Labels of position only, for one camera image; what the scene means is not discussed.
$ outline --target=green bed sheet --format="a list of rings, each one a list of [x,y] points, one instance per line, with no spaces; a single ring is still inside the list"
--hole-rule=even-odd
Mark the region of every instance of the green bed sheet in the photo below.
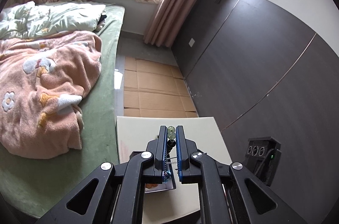
[[[49,160],[12,155],[0,144],[0,191],[20,211],[41,217],[102,162],[118,164],[114,116],[114,69],[125,9],[106,7],[102,39],[102,71],[90,94],[80,103],[84,130],[82,150],[71,149]]]

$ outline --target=pink blanket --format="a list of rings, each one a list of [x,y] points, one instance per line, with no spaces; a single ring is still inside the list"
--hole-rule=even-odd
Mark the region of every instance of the pink blanket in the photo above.
[[[101,71],[101,39],[64,32],[0,40],[0,142],[12,154],[48,159],[81,149],[82,112]]]

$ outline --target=electrical outlet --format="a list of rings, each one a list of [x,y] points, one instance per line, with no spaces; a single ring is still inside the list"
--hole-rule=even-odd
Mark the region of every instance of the electrical outlet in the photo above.
[[[195,43],[194,39],[191,38],[191,40],[189,41],[189,46],[192,48],[194,43]]]

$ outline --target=triangular cutout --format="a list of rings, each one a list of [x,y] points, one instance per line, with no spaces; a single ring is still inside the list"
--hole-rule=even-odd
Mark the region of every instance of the triangular cutout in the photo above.
[[[245,184],[257,209],[258,214],[264,214],[277,207],[277,204],[269,198],[252,180],[246,179]]]
[[[90,181],[76,196],[74,196],[66,205],[67,209],[78,214],[84,215],[87,212],[90,201],[97,185],[98,179]]]

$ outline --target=white tabletop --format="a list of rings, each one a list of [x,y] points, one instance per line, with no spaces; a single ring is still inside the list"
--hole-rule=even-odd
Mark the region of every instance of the white tabletop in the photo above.
[[[231,158],[213,117],[207,118],[136,118],[117,117],[117,138],[120,163],[127,162],[132,151],[146,150],[147,143],[156,139],[160,126],[183,126],[185,137],[215,160],[231,164]],[[171,157],[176,156],[172,149]],[[182,185],[175,173],[177,188],[145,194],[143,224],[160,224],[200,210],[198,185]]]

